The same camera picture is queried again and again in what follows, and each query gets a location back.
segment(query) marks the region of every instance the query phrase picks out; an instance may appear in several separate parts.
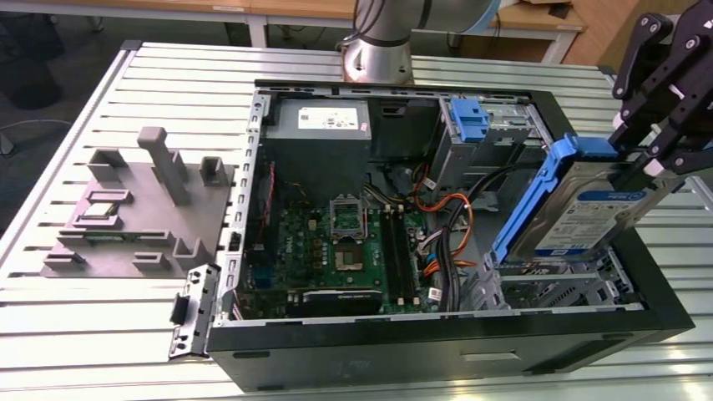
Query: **ram slot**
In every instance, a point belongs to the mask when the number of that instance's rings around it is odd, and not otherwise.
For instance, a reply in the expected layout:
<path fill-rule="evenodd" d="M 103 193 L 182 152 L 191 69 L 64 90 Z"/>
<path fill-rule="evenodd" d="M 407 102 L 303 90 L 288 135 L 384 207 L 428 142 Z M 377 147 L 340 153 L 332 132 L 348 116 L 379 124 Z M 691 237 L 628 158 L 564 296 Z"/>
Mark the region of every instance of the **ram slot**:
<path fill-rule="evenodd" d="M 393 214 L 392 211 L 381 212 L 381 251 L 384 254 L 387 286 L 389 288 L 389 302 L 404 303 L 404 287 L 399 276 L 397 245 L 393 236 Z"/>
<path fill-rule="evenodd" d="M 396 212 L 392 217 L 392 233 L 397 251 L 399 279 L 404 290 L 404 298 L 411 302 L 416 298 L 416 279 L 411 265 L 409 236 L 405 230 L 404 213 Z"/>

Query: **slotted aluminum surface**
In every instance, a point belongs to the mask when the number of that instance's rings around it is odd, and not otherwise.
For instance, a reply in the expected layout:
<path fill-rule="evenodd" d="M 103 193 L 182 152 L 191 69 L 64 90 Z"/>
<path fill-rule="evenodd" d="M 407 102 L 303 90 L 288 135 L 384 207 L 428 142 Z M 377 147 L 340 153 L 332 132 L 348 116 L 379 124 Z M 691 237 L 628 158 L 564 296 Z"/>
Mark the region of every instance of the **slotted aluminum surface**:
<path fill-rule="evenodd" d="M 241 394 L 214 363 L 167 363 L 182 280 L 54 279 L 36 272 L 90 180 L 92 149 L 127 160 L 143 125 L 163 125 L 186 162 L 239 165 L 255 79 L 339 80 L 335 53 L 146 43 L 123 51 L 0 242 L 0 398 L 164 399 Z M 580 135 L 607 136 L 617 102 L 596 69 L 415 57 L 417 84 L 555 93 Z M 640 233 L 697 328 L 565 375 L 337 388 L 280 398 L 692 399 L 713 397 L 713 215 L 696 185 L 667 198 Z M 227 245 L 228 236 L 222 236 Z"/>

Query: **power supply label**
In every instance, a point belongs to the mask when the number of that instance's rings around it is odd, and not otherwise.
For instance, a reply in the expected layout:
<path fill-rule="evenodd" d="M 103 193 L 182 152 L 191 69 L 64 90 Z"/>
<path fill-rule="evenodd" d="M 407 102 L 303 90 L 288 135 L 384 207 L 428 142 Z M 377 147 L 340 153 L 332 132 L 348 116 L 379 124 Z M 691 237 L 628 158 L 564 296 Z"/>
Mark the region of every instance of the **power supply label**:
<path fill-rule="evenodd" d="M 299 129 L 359 129 L 357 109 L 337 107 L 303 107 Z"/>
<path fill-rule="evenodd" d="M 592 249 L 616 226 L 616 216 L 633 208 L 647 193 L 588 190 L 577 195 L 535 248 L 537 256 L 572 256 Z"/>

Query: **green circuit board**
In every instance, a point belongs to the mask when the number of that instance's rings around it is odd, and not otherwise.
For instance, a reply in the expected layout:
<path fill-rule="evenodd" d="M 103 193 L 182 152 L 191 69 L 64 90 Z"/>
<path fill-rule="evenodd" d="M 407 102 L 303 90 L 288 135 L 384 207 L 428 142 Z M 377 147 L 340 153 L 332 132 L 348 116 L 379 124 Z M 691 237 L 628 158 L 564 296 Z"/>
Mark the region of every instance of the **green circuit board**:
<path fill-rule="evenodd" d="M 335 227 L 353 227 L 355 216 L 336 215 Z M 424 227 L 419 213 L 404 215 L 407 231 Z M 329 208 L 281 212 L 276 264 L 253 266 L 255 291 L 247 294 L 253 318 L 283 318 L 289 293 L 320 289 L 376 290 L 384 293 L 381 313 L 425 312 L 423 305 L 389 303 L 379 210 L 365 211 L 365 238 L 331 240 Z"/>

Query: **motherboard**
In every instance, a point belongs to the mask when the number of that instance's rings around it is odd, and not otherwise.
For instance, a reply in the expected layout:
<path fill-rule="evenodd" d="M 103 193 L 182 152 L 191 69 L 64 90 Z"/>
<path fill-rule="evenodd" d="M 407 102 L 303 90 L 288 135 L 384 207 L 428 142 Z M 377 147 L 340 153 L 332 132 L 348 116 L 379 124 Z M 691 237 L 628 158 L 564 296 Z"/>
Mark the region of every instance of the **motherboard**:
<path fill-rule="evenodd" d="M 243 318 L 428 312 L 412 257 L 424 217 L 347 203 L 281 210 L 276 258 L 253 260 L 239 296 Z"/>

